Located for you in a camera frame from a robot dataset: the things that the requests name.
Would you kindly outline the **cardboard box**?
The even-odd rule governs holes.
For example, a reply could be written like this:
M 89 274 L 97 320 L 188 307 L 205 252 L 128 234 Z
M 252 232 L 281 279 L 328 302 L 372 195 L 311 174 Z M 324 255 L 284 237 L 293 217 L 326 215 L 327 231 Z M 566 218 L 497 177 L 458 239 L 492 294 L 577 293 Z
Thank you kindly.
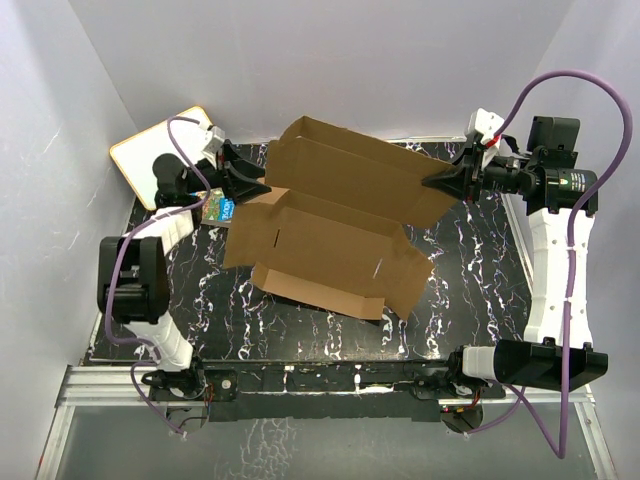
M 236 206 L 223 265 L 248 267 L 254 286 L 303 304 L 407 319 L 433 265 L 405 230 L 431 228 L 452 208 L 423 185 L 449 167 L 303 116 L 269 144 L 265 191 Z

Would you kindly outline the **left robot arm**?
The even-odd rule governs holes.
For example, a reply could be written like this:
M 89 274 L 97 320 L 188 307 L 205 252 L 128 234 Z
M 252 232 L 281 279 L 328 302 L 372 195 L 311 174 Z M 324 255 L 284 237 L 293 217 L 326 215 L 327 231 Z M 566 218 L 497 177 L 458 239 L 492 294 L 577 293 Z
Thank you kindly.
M 194 399 L 207 376 L 170 312 L 166 257 L 202 222 L 202 206 L 214 190 L 233 204 L 270 192 L 263 167 L 243 158 L 230 142 L 206 151 L 193 165 L 174 153 L 157 156 L 152 217 L 129 233 L 104 238 L 99 248 L 97 305 L 105 334 L 117 345 L 141 344 L 155 362 L 144 384 Z

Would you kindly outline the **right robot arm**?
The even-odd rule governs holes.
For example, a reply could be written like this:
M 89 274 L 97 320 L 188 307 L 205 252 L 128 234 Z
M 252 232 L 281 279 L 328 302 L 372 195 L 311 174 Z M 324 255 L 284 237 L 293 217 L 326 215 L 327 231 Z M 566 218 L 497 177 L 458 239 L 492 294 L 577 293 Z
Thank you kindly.
M 576 119 L 537 116 L 524 153 L 499 153 L 515 140 L 494 135 L 504 120 L 478 109 L 465 131 L 466 142 L 450 171 L 423 179 L 465 201 L 482 191 L 519 194 L 533 238 L 532 303 L 521 341 L 501 340 L 494 347 L 460 347 L 449 357 L 447 388 L 466 397 L 482 381 L 558 391 L 566 381 L 574 391 L 603 376 L 608 356 L 593 348 L 587 320 L 586 263 L 598 208 L 596 198 L 578 206 L 597 176 L 576 168 Z

